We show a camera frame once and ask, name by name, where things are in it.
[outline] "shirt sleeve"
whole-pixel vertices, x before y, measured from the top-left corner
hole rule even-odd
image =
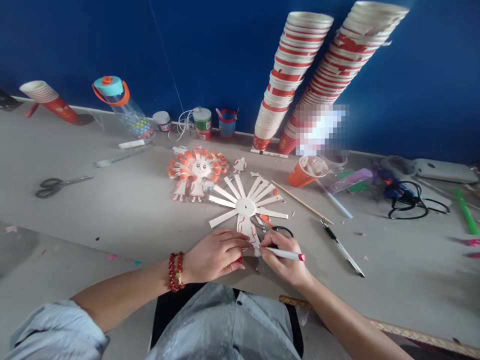
[[[101,359],[110,338],[74,301],[43,305],[10,338],[5,360]]]

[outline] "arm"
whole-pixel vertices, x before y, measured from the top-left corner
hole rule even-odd
[[[232,229],[217,229],[183,258],[182,282],[206,283],[245,267],[235,262],[248,237]],[[169,261],[127,272],[99,282],[71,299],[83,308],[104,333],[146,303],[170,291]]]
[[[390,338],[315,279],[304,262],[278,258],[265,249],[272,244],[300,253],[298,242],[270,230],[260,243],[262,258],[280,278],[307,298],[353,360],[412,360]]]

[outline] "red bead bracelet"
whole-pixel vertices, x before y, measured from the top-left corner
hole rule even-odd
[[[175,284],[174,279],[174,264],[175,257],[178,256],[176,264],[176,278],[178,279],[178,285]],[[185,284],[182,283],[182,263],[184,261],[184,253],[180,251],[180,254],[172,252],[170,254],[170,259],[168,260],[168,280],[170,282],[170,289],[172,292],[177,293],[180,289],[185,289]]]

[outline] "water bottle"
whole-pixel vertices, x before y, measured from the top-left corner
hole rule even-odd
[[[125,81],[118,76],[104,76],[97,79],[92,87],[96,96],[111,106],[135,139],[149,141],[155,136],[149,120],[130,97]]]

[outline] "orange bottle handle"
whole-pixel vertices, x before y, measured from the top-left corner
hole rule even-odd
[[[114,106],[114,107],[121,107],[123,105],[125,105],[126,103],[129,102],[130,100],[130,90],[129,90],[129,87],[127,86],[127,83],[125,81],[121,81],[121,83],[123,84],[123,91],[125,92],[125,94],[123,95],[123,99],[121,99],[120,101],[117,101],[117,102],[108,102],[106,101],[102,95],[100,94],[99,90],[95,87],[94,84],[91,85],[91,87],[93,88],[93,92],[95,93],[95,95],[100,99],[102,100],[105,104],[108,104],[110,106]]]

